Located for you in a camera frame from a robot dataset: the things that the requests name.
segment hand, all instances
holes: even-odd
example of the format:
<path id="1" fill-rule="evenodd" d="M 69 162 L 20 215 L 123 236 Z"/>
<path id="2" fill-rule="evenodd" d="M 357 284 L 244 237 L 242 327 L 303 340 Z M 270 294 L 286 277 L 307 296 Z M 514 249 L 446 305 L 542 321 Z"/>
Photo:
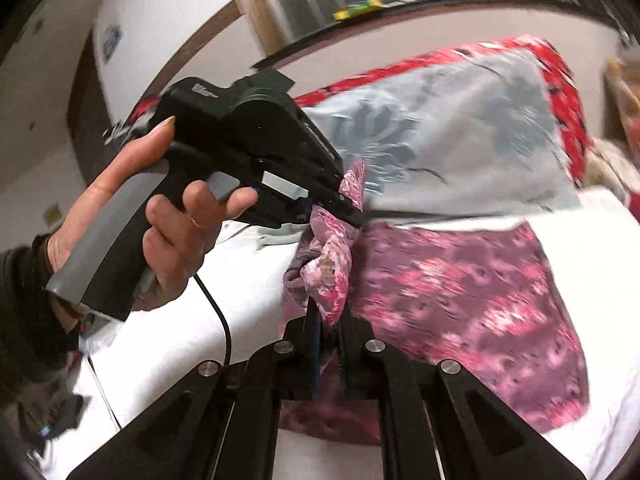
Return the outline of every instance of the hand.
<path id="1" fill-rule="evenodd" d="M 162 158 L 174 138 L 174 124 L 174 118 L 169 118 L 148 135 L 130 142 L 82 193 L 49 239 L 47 254 L 54 272 L 64 265 L 100 208 L 118 188 L 130 176 Z M 145 232 L 142 248 L 158 282 L 144 298 L 136 298 L 134 309 L 151 310 L 178 298 L 188 279 L 202 266 L 204 255 L 215 245 L 222 222 L 236 218 L 256 200 L 257 193 L 247 187 L 235 190 L 226 202 L 219 203 L 201 180 L 184 190 L 185 212 L 176 209 L 163 195 L 151 197 L 146 204 L 151 227 Z M 53 308 L 57 315 L 62 310 L 56 304 Z"/>

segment pink floral cloth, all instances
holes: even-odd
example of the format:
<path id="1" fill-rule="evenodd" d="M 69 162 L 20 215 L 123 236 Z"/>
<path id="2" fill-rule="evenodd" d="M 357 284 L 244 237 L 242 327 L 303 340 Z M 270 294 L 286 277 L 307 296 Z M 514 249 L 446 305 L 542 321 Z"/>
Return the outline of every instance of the pink floral cloth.
<path id="1" fill-rule="evenodd" d="M 356 163 L 341 188 L 358 206 L 363 175 Z M 326 361 L 318 398 L 284 404 L 281 428 L 379 443 L 375 402 L 340 395 L 332 327 L 347 292 L 353 315 L 369 320 L 376 337 L 414 360 L 460 361 L 541 433 L 577 420 L 588 407 L 580 341 L 526 222 L 473 232 L 379 222 L 359 233 L 318 208 L 284 284 L 287 319 L 302 313 L 309 295 L 318 303 Z"/>

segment black sleeve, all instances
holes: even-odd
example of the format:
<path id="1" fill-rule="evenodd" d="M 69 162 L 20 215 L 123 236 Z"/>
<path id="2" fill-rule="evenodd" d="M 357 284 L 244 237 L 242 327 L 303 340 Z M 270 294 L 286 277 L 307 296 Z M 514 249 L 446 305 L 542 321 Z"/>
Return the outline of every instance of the black sleeve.
<path id="1" fill-rule="evenodd" d="M 45 241 L 0 254 L 0 411 L 27 384 L 52 380 L 78 348 L 79 324 L 66 334 L 44 291 Z"/>

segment white bed sheet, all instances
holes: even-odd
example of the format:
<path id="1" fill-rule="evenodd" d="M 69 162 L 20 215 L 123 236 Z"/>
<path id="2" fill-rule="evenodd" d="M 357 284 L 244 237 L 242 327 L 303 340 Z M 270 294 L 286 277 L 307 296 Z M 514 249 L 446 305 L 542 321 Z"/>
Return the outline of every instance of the white bed sheet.
<path id="1" fill-rule="evenodd" d="M 529 217 L 551 263 L 558 289 L 580 336 L 590 380 L 588 412 L 545 437 L 590 480 L 604 480 L 640 428 L 640 226 L 606 190 L 581 192 L 583 209 Z M 508 228 L 520 218 L 471 219 L 430 228 Z M 238 225 L 225 226 L 221 239 Z M 219 243 L 199 272 L 229 322 L 233 361 L 277 338 L 281 278 L 296 246 L 255 251 L 247 229 Z M 204 359 L 222 361 L 220 322 L 190 283 L 173 303 L 133 313 L 113 345 L 94 356 L 106 397 L 122 424 L 131 421 L 178 378 Z M 77 390 L 94 407 L 76 431 L 53 445 L 46 476 L 66 475 L 113 435 L 114 426 L 82 369 Z M 329 443 L 280 431 L 274 464 L 278 480 L 382 479 L 380 450 Z"/>

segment metal bolt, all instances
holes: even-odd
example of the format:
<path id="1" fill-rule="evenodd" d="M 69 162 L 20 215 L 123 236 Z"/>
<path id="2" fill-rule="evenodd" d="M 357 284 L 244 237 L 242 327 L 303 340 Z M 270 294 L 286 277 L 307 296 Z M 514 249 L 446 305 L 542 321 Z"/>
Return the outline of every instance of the metal bolt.
<path id="1" fill-rule="evenodd" d="M 460 363 L 453 359 L 446 359 L 441 362 L 440 368 L 442 368 L 442 371 L 446 374 L 455 375 L 460 371 Z"/>
<path id="2" fill-rule="evenodd" d="M 369 350 L 369 352 L 377 354 L 378 352 L 382 352 L 385 349 L 385 344 L 384 342 L 380 341 L 380 339 L 369 339 L 366 343 L 364 343 L 364 348 Z"/>
<path id="3" fill-rule="evenodd" d="M 291 341 L 287 341 L 286 339 L 278 341 L 273 345 L 273 351 L 276 352 L 276 354 L 288 354 L 290 352 L 293 352 L 293 349 L 293 343 Z"/>
<path id="4" fill-rule="evenodd" d="M 200 363 L 200 366 L 198 366 L 198 373 L 203 377 L 211 377 L 212 375 L 217 374 L 219 369 L 220 367 L 218 366 L 218 363 L 213 361 L 204 361 L 203 363 Z"/>

